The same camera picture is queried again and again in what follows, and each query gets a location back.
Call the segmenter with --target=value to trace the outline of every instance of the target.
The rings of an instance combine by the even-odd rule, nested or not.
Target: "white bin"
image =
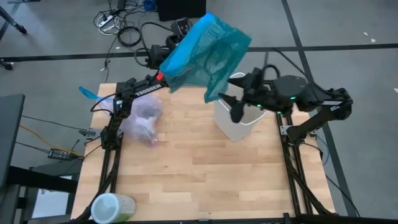
[[[231,78],[239,78],[245,76],[244,73],[238,72],[231,75]],[[229,84],[228,90],[225,93],[229,96],[236,96],[240,100],[243,96],[243,89]],[[231,121],[229,110],[231,107],[222,99],[214,102],[214,121],[224,134],[232,141],[239,141],[250,134],[252,128],[256,123],[266,114],[266,110],[261,111],[255,106],[244,105],[244,115],[240,123]]]

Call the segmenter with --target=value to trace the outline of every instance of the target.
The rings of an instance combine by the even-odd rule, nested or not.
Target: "wooden table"
[[[114,93],[115,88],[102,84],[98,94]],[[204,88],[182,88],[172,95],[166,88],[154,92],[164,106],[156,124],[157,149],[124,136],[116,193],[136,201],[131,220],[277,218],[284,212],[293,217],[275,114],[268,112],[248,137],[232,142],[214,123],[213,104],[204,103],[204,92]],[[300,124],[309,116],[295,111],[292,118]],[[105,113],[94,113],[91,127],[102,129],[108,120]],[[313,138],[306,142],[316,145]],[[89,144],[85,154],[100,144],[100,140]],[[306,145],[300,152],[309,188],[333,211],[319,152]],[[84,160],[72,218],[98,190],[103,156],[104,150],[98,149]]]

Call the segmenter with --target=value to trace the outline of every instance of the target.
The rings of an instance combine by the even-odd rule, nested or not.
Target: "white plastic bag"
[[[99,107],[113,111],[112,104],[112,101],[104,100]],[[146,146],[155,147],[157,141],[155,123],[161,114],[161,100],[152,94],[144,95],[133,100],[131,114],[122,121],[120,130]]]

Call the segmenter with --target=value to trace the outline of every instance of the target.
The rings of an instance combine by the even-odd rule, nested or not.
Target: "translucent plastic bag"
[[[225,93],[228,78],[246,53],[251,38],[212,13],[203,16],[160,65],[170,92],[182,86],[207,86],[205,103]]]
[[[82,86],[79,87],[79,90],[89,99],[102,99]],[[113,99],[103,100],[99,103],[99,107],[113,111]],[[152,94],[138,97],[132,102],[131,114],[122,121],[120,130],[146,146],[154,147],[157,141],[155,122],[161,114],[162,101],[158,97]]]

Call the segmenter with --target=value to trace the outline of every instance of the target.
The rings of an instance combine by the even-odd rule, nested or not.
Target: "yellow cable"
[[[20,126],[21,128],[23,128],[23,129],[25,129],[26,131],[28,131],[28,132],[34,134],[36,137],[38,137],[41,141],[43,141],[46,145],[50,146],[51,148],[58,149],[58,150],[61,150],[61,151],[64,151],[64,152],[70,152],[70,153],[72,153],[72,154],[74,154],[74,155],[76,155],[76,156],[83,156],[83,155],[80,154],[80,153],[73,152],[73,151],[71,151],[71,150],[64,149],[64,148],[61,148],[61,147],[58,147],[58,146],[54,146],[54,145],[50,144],[49,142],[47,142],[46,140],[44,140],[43,137],[40,136],[39,134],[37,134],[35,131],[33,131],[33,130],[31,130],[31,129],[29,129],[29,128],[23,126],[23,125],[19,125],[19,126]]]

